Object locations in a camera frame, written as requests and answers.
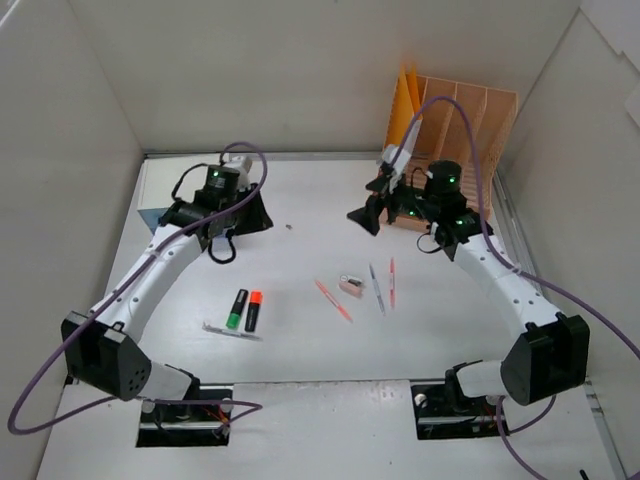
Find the orange folder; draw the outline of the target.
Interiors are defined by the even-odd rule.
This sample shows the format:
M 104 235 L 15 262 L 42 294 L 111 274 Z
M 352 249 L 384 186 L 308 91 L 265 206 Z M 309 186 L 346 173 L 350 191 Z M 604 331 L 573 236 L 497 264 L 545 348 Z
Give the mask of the orange folder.
M 416 66 L 414 64 L 410 67 L 401 69 L 396 81 L 386 138 L 384 141 L 384 150 L 390 144 L 397 146 L 400 145 L 410 126 L 412 118 L 422 106 L 425 85 L 426 80 L 418 76 Z M 411 153 L 412 156 L 419 136 L 421 124 L 422 117 L 419 117 L 411 127 L 408 139 L 402 147 L 404 150 Z

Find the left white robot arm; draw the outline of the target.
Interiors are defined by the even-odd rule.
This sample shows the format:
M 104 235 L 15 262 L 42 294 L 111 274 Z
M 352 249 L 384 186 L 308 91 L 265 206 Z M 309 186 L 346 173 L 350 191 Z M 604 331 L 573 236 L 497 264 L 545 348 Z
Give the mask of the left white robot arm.
M 123 401 L 163 403 L 180 420 L 196 414 L 199 379 L 151 360 L 139 342 L 165 294 L 191 263 L 212 249 L 215 238 L 272 227 L 259 186 L 249 179 L 251 165 L 246 156 L 208 165 L 192 201 L 173 199 L 149 245 L 116 289 L 88 314 L 67 315 L 61 334 L 70 377 Z

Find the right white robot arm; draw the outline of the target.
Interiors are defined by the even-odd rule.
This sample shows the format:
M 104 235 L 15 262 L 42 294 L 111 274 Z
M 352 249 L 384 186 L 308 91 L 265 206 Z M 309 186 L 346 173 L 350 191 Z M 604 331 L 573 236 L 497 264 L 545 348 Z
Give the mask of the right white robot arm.
M 445 405 L 464 412 L 479 397 L 506 396 L 527 406 L 585 382 L 590 329 L 579 315 L 567 316 L 546 300 L 521 272 L 497 258 L 502 245 L 491 226 L 470 208 L 461 192 L 461 168 L 454 161 L 435 161 L 423 189 L 404 182 L 404 174 L 387 162 L 366 186 L 364 207 L 349 220 L 371 235 L 380 216 L 393 223 L 410 215 L 429 224 L 440 251 L 465 271 L 497 309 L 514 344 L 499 361 L 460 364 L 446 374 Z

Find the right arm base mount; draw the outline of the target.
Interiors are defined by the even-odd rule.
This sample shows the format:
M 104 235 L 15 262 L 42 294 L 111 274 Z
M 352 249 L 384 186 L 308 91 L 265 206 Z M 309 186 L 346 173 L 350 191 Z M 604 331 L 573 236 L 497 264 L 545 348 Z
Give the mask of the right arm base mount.
M 504 413 L 484 397 L 463 399 L 444 380 L 411 382 L 411 400 L 417 439 L 458 440 L 499 437 L 501 426 L 510 433 Z

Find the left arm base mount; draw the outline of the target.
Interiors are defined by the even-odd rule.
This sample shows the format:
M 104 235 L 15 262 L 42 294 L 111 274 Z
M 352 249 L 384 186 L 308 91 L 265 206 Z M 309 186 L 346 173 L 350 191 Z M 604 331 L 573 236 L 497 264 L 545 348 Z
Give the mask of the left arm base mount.
M 144 401 L 138 424 L 137 448 L 223 447 L 230 432 L 223 427 L 233 406 L 214 404 L 233 398 L 231 385 L 203 385 L 203 404 L 190 406 L 152 405 Z

